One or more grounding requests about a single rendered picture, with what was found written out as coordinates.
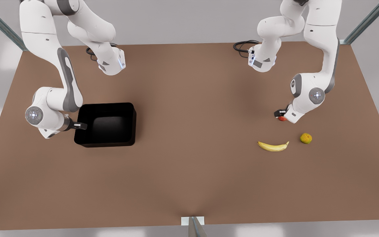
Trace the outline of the yellow banana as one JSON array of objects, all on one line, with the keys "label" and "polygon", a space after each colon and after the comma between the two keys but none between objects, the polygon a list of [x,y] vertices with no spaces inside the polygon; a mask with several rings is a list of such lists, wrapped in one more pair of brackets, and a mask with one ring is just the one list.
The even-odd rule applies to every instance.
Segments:
[{"label": "yellow banana", "polygon": [[270,145],[270,144],[265,144],[263,142],[258,141],[257,144],[264,150],[277,152],[277,151],[285,150],[287,148],[289,142],[287,142],[285,144],[280,144],[280,145]]}]

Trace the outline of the black storage box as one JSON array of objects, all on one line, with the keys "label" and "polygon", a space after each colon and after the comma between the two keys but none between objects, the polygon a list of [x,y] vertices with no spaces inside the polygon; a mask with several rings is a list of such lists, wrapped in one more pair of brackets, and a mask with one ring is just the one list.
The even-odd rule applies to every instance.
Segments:
[{"label": "black storage box", "polygon": [[132,146],[136,137],[137,114],[132,103],[84,104],[77,121],[86,130],[75,130],[74,141],[84,147]]}]

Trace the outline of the silver frame post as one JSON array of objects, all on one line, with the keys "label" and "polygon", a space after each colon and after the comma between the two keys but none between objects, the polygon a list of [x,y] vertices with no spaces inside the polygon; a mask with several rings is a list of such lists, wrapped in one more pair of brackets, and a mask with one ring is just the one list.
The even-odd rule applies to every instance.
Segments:
[{"label": "silver frame post", "polygon": [[204,224],[204,216],[181,217],[181,225],[188,226],[188,237],[207,237]]},{"label": "silver frame post", "polygon": [[341,45],[351,45],[377,18],[379,17],[379,3],[345,38],[339,40]]},{"label": "silver frame post", "polygon": [[24,41],[0,18],[0,31],[4,33],[13,43],[15,43],[22,51],[28,51]]}]

